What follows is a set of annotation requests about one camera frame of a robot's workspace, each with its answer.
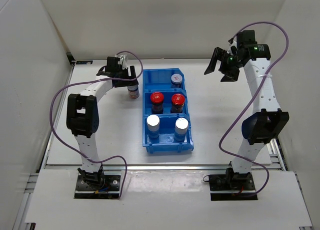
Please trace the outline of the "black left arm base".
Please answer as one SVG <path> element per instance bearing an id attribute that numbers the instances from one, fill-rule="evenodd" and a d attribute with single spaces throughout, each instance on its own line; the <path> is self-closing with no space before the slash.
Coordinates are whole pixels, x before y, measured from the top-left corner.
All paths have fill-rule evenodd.
<path id="1" fill-rule="evenodd" d="M 106 170 L 102 186 L 93 187 L 88 185 L 78 174 L 73 197 L 75 199 L 119 199 L 122 182 L 121 171 Z"/>

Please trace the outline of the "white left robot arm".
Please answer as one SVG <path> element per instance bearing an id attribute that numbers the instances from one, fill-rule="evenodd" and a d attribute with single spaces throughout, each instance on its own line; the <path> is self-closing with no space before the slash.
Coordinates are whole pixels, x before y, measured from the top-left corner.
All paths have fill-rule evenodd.
<path id="1" fill-rule="evenodd" d="M 96 81 L 80 93 L 70 94 L 67 99 L 66 126 L 71 130 L 79 151 L 83 154 L 82 167 L 78 171 L 82 180 L 94 190 L 105 185 L 95 137 L 100 123 L 98 102 L 112 88 L 138 85 L 135 67 L 129 67 L 127 61 L 127 55 L 107 57 L 106 66 L 96 74 Z"/>

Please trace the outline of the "silver lid peppercorn jar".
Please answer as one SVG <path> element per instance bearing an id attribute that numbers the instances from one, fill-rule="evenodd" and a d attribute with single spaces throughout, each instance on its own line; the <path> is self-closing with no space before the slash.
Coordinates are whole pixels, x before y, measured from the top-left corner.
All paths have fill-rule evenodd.
<path id="1" fill-rule="evenodd" d="M 160 118 L 157 115 L 150 115 L 146 119 L 147 133 L 149 138 L 156 139 L 160 134 Z"/>
<path id="2" fill-rule="evenodd" d="M 178 118 L 175 122 L 174 139 L 177 142 L 184 142 L 187 131 L 189 128 L 189 122 L 186 118 Z"/>

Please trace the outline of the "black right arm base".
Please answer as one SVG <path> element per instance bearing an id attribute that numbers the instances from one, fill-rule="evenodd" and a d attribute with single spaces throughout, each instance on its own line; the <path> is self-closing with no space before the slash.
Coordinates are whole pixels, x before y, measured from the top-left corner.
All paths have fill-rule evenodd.
<path id="1" fill-rule="evenodd" d="M 211 201 L 258 200 L 252 174 L 235 173 L 227 168 L 224 174 L 209 174 L 202 178 L 209 184 Z"/>

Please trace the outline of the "red lid sauce jar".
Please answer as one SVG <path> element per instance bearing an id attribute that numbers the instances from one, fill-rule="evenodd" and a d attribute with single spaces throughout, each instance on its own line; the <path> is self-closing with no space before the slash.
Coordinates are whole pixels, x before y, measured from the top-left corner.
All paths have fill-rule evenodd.
<path id="1" fill-rule="evenodd" d="M 163 113 L 163 103 L 164 103 L 164 95 L 162 92 L 153 92 L 150 95 L 151 101 L 151 111 L 153 114 L 162 114 Z"/>
<path id="2" fill-rule="evenodd" d="M 171 97 L 171 113 L 182 113 L 185 104 L 185 96 L 181 93 L 173 94 Z"/>

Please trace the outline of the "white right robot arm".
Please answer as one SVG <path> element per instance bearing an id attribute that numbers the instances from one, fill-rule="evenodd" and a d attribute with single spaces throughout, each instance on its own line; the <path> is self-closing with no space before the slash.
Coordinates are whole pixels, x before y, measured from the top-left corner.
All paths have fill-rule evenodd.
<path id="1" fill-rule="evenodd" d="M 237 81 L 243 68 L 252 97 L 249 102 L 253 106 L 252 115 L 241 125 L 243 141 L 224 180 L 227 188 L 235 190 L 248 178 L 259 152 L 282 131 L 289 114 L 281 109 L 276 99 L 272 76 L 268 72 L 271 65 L 268 45 L 232 43 L 228 50 L 216 47 L 205 74 L 212 73 L 217 62 L 224 75 L 222 82 Z"/>

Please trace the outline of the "white lid dark jar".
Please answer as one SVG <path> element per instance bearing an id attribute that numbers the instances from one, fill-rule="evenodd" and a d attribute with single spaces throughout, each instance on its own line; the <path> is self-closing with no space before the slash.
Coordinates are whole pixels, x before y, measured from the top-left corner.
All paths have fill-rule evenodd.
<path id="1" fill-rule="evenodd" d="M 170 80 L 172 88 L 180 88 L 183 82 L 183 77 L 180 74 L 173 74 Z"/>
<path id="2" fill-rule="evenodd" d="M 128 86 L 127 89 L 131 99 L 137 99 L 140 96 L 138 85 Z"/>

